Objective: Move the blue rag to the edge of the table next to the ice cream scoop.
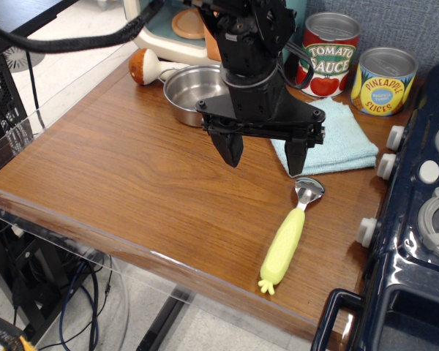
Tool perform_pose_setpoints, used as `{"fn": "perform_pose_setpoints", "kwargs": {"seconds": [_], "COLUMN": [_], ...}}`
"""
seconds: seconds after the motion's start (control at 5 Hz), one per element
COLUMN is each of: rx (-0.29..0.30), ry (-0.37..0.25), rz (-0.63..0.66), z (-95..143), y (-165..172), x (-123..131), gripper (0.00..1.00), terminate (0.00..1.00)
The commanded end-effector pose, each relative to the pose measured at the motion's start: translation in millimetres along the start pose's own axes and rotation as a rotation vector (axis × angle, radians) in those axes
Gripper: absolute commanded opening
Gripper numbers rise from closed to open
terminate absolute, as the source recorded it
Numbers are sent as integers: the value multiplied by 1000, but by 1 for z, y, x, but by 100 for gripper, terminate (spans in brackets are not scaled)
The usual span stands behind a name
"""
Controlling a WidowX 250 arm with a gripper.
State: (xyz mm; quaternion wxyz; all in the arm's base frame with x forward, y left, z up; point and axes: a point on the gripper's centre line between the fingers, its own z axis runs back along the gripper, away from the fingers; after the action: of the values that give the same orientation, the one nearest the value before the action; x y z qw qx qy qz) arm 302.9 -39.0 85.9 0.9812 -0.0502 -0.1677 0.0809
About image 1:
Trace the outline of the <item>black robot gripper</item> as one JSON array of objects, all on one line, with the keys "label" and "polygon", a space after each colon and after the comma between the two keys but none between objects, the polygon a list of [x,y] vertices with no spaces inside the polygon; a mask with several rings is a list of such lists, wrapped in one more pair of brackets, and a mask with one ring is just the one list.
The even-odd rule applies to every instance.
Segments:
[{"label": "black robot gripper", "polygon": [[326,114],[288,91],[278,64],[249,76],[221,66],[220,74],[228,93],[202,99],[195,109],[225,163],[238,166],[244,136],[278,139],[285,141],[290,176],[301,174],[307,147],[323,144]]}]

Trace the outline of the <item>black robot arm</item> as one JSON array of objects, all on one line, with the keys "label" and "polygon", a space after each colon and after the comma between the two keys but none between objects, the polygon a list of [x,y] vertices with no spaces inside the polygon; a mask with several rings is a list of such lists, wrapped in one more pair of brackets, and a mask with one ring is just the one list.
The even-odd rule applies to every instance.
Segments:
[{"label": "black robot arm", "polygon": [[228,92],[196,103],[203,129],[223,160],[236,167],[243,136],[282,140],[288,172],[300,174],[307,151],[324,138],[325,113],[295,98],[282,50],[296,49],[296,12],[285,1],[189,1],[215,38]]}]

